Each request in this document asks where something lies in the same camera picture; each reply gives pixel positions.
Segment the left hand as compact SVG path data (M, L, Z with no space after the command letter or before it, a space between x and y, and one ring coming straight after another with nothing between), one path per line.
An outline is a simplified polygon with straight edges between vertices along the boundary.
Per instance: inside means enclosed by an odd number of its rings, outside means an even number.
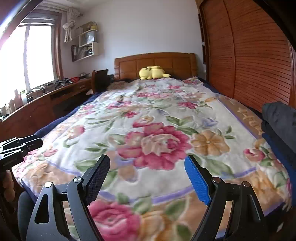
M3 179L2 187L4 189L4 197L7 202L12 202L15 198L14 181L10 170L6 170L6 175Z

